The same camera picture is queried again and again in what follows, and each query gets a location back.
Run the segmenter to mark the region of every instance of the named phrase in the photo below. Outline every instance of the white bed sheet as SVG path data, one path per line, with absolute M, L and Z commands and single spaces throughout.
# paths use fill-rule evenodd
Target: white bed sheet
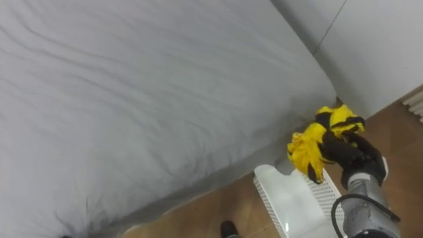
M 153 219 L 334 100 L 267 0 L 1 4 L 1 238 Z

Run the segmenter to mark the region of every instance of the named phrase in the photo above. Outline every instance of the radiator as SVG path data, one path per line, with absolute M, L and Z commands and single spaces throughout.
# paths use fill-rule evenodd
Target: radiator
M 423 89 L 403 100 L 403 104 L 408 106 L 410 112 L 418 115 L 423 123 Z

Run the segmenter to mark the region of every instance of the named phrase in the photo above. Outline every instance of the white wall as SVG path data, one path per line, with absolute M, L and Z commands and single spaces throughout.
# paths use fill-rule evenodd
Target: white wall
M 347 0 L 315 57 L 368 117 L 423 84 L 423 1 Z
M 323 39 L 345 0 L 271 0 L 310 52 Z

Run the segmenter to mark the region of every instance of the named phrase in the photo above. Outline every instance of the wooden floor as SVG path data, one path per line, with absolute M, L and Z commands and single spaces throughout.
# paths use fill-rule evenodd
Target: wooden floor
M 388 160 L 383 185 L 392 210 L 402 218 L 402 238 L 423 237 L 423 124 L 395 103 L 367 121 L 365 137 Z M 339 186 L 340 169 L 327 167 Z M 279 237 L 252 183 L 252 175 L 178 208 L 124 238 L 220 238 L 219 225 L 230 219 L 245 238 Z

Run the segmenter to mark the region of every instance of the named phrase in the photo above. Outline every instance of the black cable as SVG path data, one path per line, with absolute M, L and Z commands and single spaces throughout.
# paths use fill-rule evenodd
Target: black cable
M 330 218 L 332 220 L 332 225 L 333 225 L 333 228 L 335 229 L 336 235 L 339 238 L 343 238 L 343 236 L 342 236 L 342 234 L 339 230 L 338 224 L 336 222 L 336 218 L 335 218 L 336 209 L 337 209 L 339 203 L 341 203 L 342 201 L 347 200 L 349 198 L 359 198 L 359 199 L 365 200 L 367 202 L 370 202 L 371 204 L 373 204 L 377 208 L 379 208 L 382 212 L 385 212 L 389 217 L 391 217 L 391 219 L 394 222 L 400 222 L 401 221 L 401 218 L 399 216 L 397 216 L 395 213 L 393 213 L 391 210 L 389 210 L 384 205 L 380 204 L 379 202 L 377 202 L 377 201 L 375 201 L 375 200 L 373 200 L 373 199 L 371 199 L 367 196 L 364 196 L 364 195 L 361 195 L 361 194 L 345 194 L 345 195 L 342 195 L 341 197 L 339 197 L 338 199 L 336 199 L 336 201 L 332 205 L 332 210 L 330 211 Z

